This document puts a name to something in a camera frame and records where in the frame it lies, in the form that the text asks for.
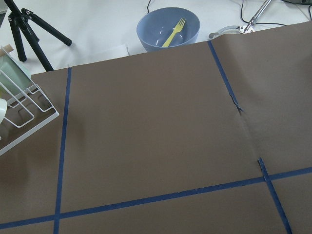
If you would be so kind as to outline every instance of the plastic fork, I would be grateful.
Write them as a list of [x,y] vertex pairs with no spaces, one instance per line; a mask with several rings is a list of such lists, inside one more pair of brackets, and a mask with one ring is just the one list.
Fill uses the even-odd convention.
[[185,19],[181,18],[179,22],[174,27],[174,31],[171,33],[171,35],[168,37],[168,39],[165,41],[165,43],[162,45],[162,47],[168,47],[172,41],[172,39],[175,37],[175,35],[182,31],[185,24]]

